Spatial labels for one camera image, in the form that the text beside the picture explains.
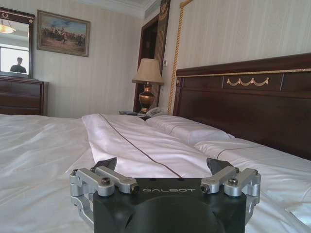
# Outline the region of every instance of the dark wood headboard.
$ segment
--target dark wood headboard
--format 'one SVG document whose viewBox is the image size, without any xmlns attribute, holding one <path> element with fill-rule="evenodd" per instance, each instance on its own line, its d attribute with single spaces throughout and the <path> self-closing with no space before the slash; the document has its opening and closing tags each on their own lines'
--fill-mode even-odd
<svg viewBox="0 0 311 233">
<path fill-rule="evenodd" d="M 311 53 L 176 75 L 175 116 L 311 160 Z"/>
</svg>

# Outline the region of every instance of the framed mirror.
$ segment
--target framed mirror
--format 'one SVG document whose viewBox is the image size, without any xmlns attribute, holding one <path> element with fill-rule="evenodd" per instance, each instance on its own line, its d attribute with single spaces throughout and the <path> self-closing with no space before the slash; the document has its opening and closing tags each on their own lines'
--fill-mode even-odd
<svg viewBox="0 0 311 233">
<path fill-rule="evenodd" d="M 32 77 L 34 19 L 0 7 L 0 77 Z"/>
</svg>

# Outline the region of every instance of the white telephone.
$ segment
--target white telephone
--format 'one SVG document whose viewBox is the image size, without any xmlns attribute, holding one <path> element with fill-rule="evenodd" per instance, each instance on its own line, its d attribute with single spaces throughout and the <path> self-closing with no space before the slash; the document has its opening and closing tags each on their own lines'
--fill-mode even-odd
<svg viewBox="0 0 311 233">
<path fill-rule="evenodd" d="M 146 113 L 146 116 L 148 116 L 148 117 L 156 117 L 156 116 L 160 116 L 160 115 L 163 115 L 163 114 L 164 113 L 162 112 L 162 110 L 159 107 L 156 107 L 156 108 L 150 109 Z"/>
</svg>

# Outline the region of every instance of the screw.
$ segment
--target screw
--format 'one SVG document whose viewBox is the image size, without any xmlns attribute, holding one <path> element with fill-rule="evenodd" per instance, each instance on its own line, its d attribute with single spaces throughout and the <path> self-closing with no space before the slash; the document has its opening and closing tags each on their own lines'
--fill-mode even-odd
<svg viewBox="0 0 311 233">
<path fill-rule="evenodd" d="M 139 192 L 139 186 L 138 185 L 135 185 L 135 186 L 131 187 L 130 194 L 136 194 L 138 192 Z"/>
<path fill-rule="evenodd" d="M 74 176 L 77 175 L 77 170 L 78 170 L 78 169 L 75 169 L 75 170 L 72 171 L 72 174 L 73 174 Z"/>
<path fill-rule="evenodd" d="M 102 181 L 102 184 L 104 184 L 104 185 L 110 184 L 110 178 L 109 177 L 102 178 L 101 181 Z"/>
<path fill-rule="evenodd" d="M 229 184 L 231 185 L 237 185 L 238 184 L 238 179 L 236 178 L 231 178 L 228 180 Z"/>
<path fill-rule="evenodd" d="M 202 193 L 209 193 L 209 186 L 208 185 L 201 185 Z"/>
</svg>

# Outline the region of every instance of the wooden dresser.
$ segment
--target wooden dresser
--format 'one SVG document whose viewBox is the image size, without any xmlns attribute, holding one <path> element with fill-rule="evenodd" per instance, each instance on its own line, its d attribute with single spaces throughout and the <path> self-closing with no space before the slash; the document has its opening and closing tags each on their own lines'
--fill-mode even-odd
<svg viewBox="0 0 311 233">
<path fill-rule="evenodd" d="M 0 114 L 46 115 L 48 82 L 0 77 Z"/>
</svg>

